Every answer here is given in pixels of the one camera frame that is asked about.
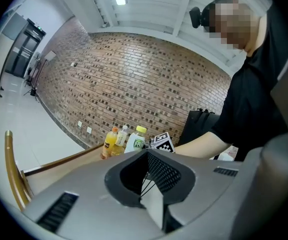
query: brick wall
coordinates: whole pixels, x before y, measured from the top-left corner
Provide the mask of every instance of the brick wall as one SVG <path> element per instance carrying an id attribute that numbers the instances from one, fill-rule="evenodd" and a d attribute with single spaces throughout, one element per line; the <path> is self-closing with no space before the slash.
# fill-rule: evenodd
<path id="1" fill-rule="evenodd" d="M 224 71 L 188 49 L 138 34 L 89 35 L 76 18 L 57 31 L 43 55 L 50 50 L 57 57 L 46 62 L 38 93 L 89 146 L 123 124 L 130 132 L 147 127 L 149 136 L 168 131 L 177 143 L 190 110 L 221 113 L 230 83 Z"/>

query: black bag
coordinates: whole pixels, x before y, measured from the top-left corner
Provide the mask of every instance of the black bag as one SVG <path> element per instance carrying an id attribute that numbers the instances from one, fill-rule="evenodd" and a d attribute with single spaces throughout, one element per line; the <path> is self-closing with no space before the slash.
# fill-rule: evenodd
<path id="1" fill-rule="evenodd" d="M 207 109 L 205 111 L 202 109 L 190 111 L 177 145 L 186 144 L 207 133 L 218 119 L 219 115 L 213 112 L 209 113 Z"/>

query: tiled floor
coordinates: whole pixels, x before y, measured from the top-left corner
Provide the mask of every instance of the tiled floor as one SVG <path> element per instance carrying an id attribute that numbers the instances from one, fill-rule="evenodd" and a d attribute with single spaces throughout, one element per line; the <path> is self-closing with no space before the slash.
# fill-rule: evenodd
<path id="1" fill-rule="evenodd" d="M 14 204 L 5 164 L 5 131 L 13 132 L 15 159 L 20 170 L 33 168 L 83 150 L 49 117 L 29 94 L 24 80 L 4 73 L 0 98 L 0 197 Z"/>

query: black shirt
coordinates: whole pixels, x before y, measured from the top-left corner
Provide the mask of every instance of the black shirt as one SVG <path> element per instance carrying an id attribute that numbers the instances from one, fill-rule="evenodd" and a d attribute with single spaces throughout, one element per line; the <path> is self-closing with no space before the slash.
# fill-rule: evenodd
<path id="1" fill-rule="evenodd" d="M 267 11 L 264 42 L 233 76 L 220 118 L 211 129 L 222 141 L 238 147 L 235 161 L 243 161 L 251 149 L 287 132 L 269 94 L 287 58 L 288 27 L 273 4 Z"/>

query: wooden chair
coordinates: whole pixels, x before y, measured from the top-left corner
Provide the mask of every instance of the wooden chair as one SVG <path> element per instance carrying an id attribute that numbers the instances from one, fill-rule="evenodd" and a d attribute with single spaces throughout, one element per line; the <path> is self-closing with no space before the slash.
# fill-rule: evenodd
<path id="1" fill-rule="evenodd" d="M 5 133 L 5 158 L 9 183 L 19 209 L 23 211 L 35 195 L 58 181 L 72 170 L 101 161 L 103 143 L 77 154 L 32 169 L 19 171 L 13 151 L 13 133 Z"/>

